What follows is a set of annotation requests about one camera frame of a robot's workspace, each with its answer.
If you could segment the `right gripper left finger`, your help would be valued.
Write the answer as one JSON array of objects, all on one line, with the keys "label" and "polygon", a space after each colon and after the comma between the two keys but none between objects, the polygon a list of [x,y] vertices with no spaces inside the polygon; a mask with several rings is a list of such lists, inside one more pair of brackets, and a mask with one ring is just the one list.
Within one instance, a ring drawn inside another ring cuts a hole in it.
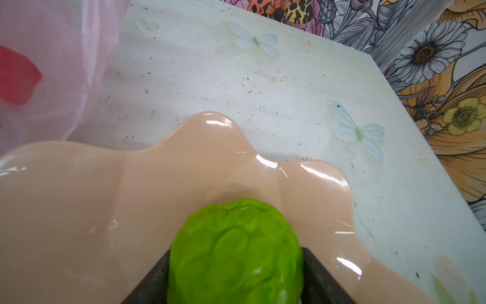
[{"label": "right gripper left finger", "polygon": [[121,304],[167,304],[170,250]]}]

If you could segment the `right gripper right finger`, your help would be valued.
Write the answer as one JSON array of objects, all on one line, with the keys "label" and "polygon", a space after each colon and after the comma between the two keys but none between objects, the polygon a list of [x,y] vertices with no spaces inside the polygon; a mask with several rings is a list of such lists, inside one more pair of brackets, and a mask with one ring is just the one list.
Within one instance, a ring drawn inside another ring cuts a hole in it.
[{"label": "right gripper right finger", "polygon": [[302,247],[304,286],[302,304],[356,304],[309,248]]}]

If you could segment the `green bumpy fruit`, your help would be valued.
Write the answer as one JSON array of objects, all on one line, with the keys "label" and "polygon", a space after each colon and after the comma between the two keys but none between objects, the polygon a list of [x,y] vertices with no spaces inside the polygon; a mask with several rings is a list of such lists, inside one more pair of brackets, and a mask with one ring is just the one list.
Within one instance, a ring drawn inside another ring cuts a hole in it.
[{"label": "green bumpy fruit", "polygon": [[168,303],[299,303],[304,258],[292,225],[252,198],[191,214],[171,248]]}]

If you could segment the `pink scalloped bowl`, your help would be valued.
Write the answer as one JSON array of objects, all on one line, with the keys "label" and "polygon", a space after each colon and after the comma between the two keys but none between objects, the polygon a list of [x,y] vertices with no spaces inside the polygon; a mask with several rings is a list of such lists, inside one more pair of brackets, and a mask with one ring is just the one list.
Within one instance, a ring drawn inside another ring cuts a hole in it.
[{"label": "pink scalloped bowl", "polygon": [[276,162],[220,113],[199,113],[156,146],[69,141],[1,157],[1,302],[121,303],[192,212],[243,197],[276,207],[357,303],[432,303],[356,236],[344,174]]}]

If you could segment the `pink plastic bag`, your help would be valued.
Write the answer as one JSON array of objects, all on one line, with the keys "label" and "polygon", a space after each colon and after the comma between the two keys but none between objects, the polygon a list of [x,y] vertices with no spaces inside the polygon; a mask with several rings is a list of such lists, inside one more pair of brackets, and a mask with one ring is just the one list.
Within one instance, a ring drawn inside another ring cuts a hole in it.
[{"label": "pink plastic bag", "polygon": [[1,151],[65,140],[97,101],[128,1],[1,2]]}]

